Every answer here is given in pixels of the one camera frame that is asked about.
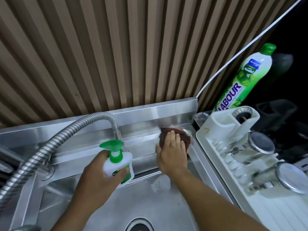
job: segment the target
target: white cord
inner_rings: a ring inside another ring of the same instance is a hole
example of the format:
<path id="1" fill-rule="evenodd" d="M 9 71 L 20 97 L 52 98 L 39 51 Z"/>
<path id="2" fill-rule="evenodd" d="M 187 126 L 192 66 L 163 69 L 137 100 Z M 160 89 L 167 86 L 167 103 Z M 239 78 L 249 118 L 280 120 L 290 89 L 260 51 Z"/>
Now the white cord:
<path id="1" fill-rule="evenodd" d="M 261 32 L 256 38 L 254 38 L 248 45 L 246 45 L 241 51 L 234 55 L 223 67 L 221 67 L 210 79 L 206 82 L 206 84 L 201 88 L 201 90 L 197 94 L 197 98 L 202 93 L 202 91 L 206 88 L 206 86 L 227 66 L 232 62 L 238 55 L 245 51 L 249 46 L 251 46 L 256 40 L 258 40 L 261 36 L 263 36 L 268 30 L 270 30 L 276 23 L 278 23 L 287 13 L 289 13 L 301 0 L 297 0 L 286 12 L 284 12 L 278 19 L 276 19 L 271 25 L 269 25 L 263 32 Z"/>

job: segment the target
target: coiled metal hose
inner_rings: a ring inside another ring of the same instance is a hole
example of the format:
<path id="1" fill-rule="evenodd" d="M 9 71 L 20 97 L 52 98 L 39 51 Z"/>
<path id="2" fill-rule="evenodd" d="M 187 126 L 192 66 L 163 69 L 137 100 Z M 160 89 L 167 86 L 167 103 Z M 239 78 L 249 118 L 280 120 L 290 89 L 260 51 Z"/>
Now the coiled metal hose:
<path id="1" fill-rule="evenodd" d="M 52 153 L 59 146 L 65 143 L 71 136 L 76 134 L 82 128 L 98 120 L 108 120 L 112 126 L 115 137 L 117 139 L 121 138 L 118 124 L 114 116 L 110 113 L 92 113 L 74 121 L 49 139 L 44 146 L 42 146 L 32 157 L 20 166 L 11 178 L 6 181 L 6 184 L 0 189 L 0 212 L 10 199 L 18 194 L 27 180 L 43 165 L 44 161 L 50 158 Z"/>

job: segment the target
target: drain strainer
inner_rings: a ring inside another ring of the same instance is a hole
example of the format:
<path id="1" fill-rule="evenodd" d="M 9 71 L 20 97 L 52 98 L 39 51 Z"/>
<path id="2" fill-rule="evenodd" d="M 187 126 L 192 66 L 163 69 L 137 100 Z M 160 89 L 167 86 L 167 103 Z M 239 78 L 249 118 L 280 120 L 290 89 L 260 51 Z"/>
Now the drain strainer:
<path id="1" fill-rule="evenodd" d="M 147 219 L 138 217 L 129 222 L 125 231 L 154 231 L 154 229 Z"/>

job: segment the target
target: green dish soap bottle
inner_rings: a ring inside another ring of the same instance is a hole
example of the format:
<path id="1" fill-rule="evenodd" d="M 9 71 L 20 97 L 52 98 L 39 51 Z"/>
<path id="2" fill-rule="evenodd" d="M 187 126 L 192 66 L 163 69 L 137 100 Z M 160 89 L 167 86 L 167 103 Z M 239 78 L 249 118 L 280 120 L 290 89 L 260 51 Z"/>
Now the green dish soap bottle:
<path id="1" fill-rule="evenodd" d="M 134 171 L 132 166 L 133 155 L 128 152 L 122 152 L 122 147 L 124 143 L 121 140 L 110 140 L 104 143 L 101 143 L 99 147 L 110 150 L 110 155 L 106 159 L 103 171 L 108 177 L 115 176 L 118 171 L 123 168 L 130 168 L 130 172 L 126 175 L 124 180 L 117 186 L 120 188 L 128 184 L 134 178 Z"/>
<path id="2" fill-rule="evenodd" d="M 234 79 L 216 103 L 213 112 L 240 106 L 256 83 L 270 70 L 271 55 L 275 49 L 275 45 L 266 43 L 260 52 L 251 54 L 244 60 Z"/>

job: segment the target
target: person's left hand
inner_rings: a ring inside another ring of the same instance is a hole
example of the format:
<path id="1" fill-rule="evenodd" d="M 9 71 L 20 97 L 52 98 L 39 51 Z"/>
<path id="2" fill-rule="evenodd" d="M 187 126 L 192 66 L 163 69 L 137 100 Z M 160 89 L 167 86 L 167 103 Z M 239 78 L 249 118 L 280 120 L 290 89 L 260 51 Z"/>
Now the person's left hand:
<path id="1" fill-rule="evenodd" d="M 114 177 L 108 178 L 103 165 L 110 151 L 102 150 L 85 167 L 77 184 L 70 207 L 82 209 L 91 215 L 104 205 L 116 187 L 124 180 L 129 168 L 121 169 Z"/>

